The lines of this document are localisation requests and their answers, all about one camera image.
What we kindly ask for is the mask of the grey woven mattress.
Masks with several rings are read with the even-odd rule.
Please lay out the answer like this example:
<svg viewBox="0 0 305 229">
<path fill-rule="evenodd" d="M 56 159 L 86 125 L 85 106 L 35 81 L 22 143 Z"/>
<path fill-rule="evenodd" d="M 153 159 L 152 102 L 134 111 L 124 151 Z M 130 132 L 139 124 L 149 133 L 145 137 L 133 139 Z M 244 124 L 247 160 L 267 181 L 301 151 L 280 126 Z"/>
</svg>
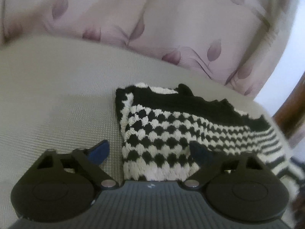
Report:
<svg viewBox="0 0 305 229">
<path fill-rule="evenodd" d="M 185 180 L 126 180 L 115 94 L 139 83 L 184 84 L 263 116 L 294 159 L 262 108 L 211 80 L 88 41 L 22 38 L 1 49 L 1 228 L 304 228 L 304 181 L 278 178 L 251 152 L 221 152 L 220 173 L 200 190 Z M 76 173 L 72 151 L 103 140 L 110 154 L 99 167 L 117 189 Z"/>
</svg>

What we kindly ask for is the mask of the brown wooden door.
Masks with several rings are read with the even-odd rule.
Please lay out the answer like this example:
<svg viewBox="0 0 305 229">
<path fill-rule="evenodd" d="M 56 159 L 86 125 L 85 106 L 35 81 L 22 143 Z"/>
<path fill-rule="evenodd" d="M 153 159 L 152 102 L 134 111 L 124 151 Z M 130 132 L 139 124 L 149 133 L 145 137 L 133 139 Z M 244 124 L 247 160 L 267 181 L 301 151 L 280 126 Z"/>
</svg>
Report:
<svg viewBox="0 0 305 229">
<path fill-rule="evenodd" d="M 273 119 L 292 148 L 304 139 L 304 73 Z"/>
</svg>

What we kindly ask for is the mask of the black white striped knit sweater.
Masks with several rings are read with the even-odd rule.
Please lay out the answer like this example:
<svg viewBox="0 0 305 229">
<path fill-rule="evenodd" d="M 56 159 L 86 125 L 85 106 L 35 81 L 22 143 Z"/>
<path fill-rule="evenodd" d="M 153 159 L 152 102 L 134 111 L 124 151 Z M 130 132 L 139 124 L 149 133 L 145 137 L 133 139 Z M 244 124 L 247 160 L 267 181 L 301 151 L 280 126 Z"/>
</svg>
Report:
<svg viewBox="0 0 305 229">
<path fill-rule="evenodd" d="M 274 127 L 225 99 L 206 101 L 184 84 L 170 89 L 139 83 L 117 89 L 115 105 L 126 180 L 186 180 L 202 165 L 190 152 L 197 142 L 228 156 L 251 152 L 278 178 L 304 181 L 304 165 L 286 156 Z"/>
</svg>

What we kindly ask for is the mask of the pink leaf print curtain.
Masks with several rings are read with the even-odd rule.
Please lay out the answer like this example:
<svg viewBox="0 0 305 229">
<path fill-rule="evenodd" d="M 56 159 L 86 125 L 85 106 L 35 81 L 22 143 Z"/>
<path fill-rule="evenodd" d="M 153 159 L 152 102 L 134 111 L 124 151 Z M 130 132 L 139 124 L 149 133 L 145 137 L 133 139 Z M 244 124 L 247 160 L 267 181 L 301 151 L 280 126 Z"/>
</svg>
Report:
<svg viewBox="0 0 305 229">
<path fill-rule="evenodd" d="M 1 0 L 1 42 L 90 40 L 193 70 L 255 97 L 287 45 L 298 0 Z"/>
</svg>

